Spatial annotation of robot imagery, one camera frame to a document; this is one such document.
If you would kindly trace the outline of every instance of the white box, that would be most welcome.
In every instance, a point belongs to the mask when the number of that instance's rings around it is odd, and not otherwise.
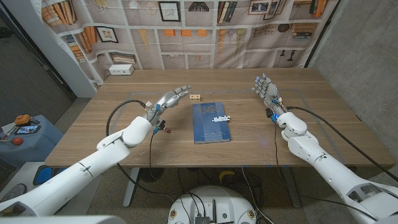
[[[111,75],[131,75],[132,71],[134,71],[134,67],[132,64],[112,65],[109,71]]]

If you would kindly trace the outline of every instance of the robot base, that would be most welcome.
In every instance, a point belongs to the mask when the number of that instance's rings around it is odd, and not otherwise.
[[[200,220],[200,223],[235,223],[255,224],[256,214],[253,206],[240,194],[222,186],[207,185],[190,190],[203,201],[206,217],[203,217],[203,205],[199,198],[192,195],[198,205],[189,194],[184,194],[172,205],[168,215],[168,224],[190,224]]]

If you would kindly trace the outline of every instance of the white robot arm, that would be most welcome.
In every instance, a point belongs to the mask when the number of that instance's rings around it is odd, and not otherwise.
[[[41,186],[19,197],[0,203],[2,215],[51,216],[95,177],[106,171],[130,154],[130,148],[140,144],[152,131],[159,129],[160,115],[174,107],[186,96],[183,86],[166,93],[147,113],[136,117],[131,124],[105,137],[97,145],[97,151],[65,169]]]
[[[267,116],[279,127],[291,153],[313,166],[335,190],[345,204],[351,205],[374,218],[350,209],[358,223],[374,223],[398,212],[398,188],[371,182],[358,177],[341,162],[329,155],[314,135],[307,131],[304,121],[282,104],[276,86],[263,74],[252,88],[267,106]]]

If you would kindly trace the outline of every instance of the framed picture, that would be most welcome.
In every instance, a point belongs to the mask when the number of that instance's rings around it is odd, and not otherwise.
[[[271,9],[272,0],[251,1],[249,6],[249,15],[268,14]]]
[[[114,42],[119,43],[113,28],[109,27],[96,27],[97,33],[101,42]]]
[[[282,13],[282,10],[284,10],[285,3],[286,3],[286,0],[279,1],[278,7],[276,7],[275,15],[279,15]]]
[[[181,22],[180,2],[159,2],[160,15],[164,22]]]
[[[269,10],[268,14],[264,15],[263,20],[268,20],[268,19],[272,19],[275,16],[275,10],[278,8],[279,6],[279,2],[280,0],[273,0],[273,2],[271,3],[271,9]]]

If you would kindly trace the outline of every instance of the table leg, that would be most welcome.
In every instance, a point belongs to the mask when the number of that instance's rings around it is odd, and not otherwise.
[[[300,208],[301,202],[300,202],[299,192],[297,191],[296,183],[294,182],[292,170],[289,167],[282,167],[281,169],[284,175],[285,182],[288,187],[292,205],[295,208]]]
[[[138,173],[139,173],[139,167],[132,168],[130,172],[130,177],[134,181],[138,181]],[[123,207],[130,207],[132,198],[134,196],[134,192],[136,189],[136,185],[133,184],[130,180],[129,183],[127,184],[127,189],[126,193],[124,194],[124,200],[123,200]]]

